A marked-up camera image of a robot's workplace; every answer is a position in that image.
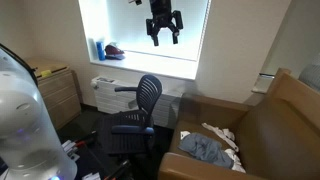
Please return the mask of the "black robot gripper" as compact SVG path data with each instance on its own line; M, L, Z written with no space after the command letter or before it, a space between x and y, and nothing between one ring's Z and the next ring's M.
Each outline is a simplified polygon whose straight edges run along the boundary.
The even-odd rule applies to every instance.
M172 40L174 44L178 43L178 36L183 29L181 12L172 10L171 0L149 0L152 18L146 20L147 34L153 40L155 46L158 42L158 28L168 27L172 31Z

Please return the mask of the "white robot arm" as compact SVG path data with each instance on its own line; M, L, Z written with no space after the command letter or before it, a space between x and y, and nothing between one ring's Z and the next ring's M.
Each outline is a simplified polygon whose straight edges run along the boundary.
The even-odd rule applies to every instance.
M34 70L5 45L0 56L1 180L76 180L78 158L59 140Z

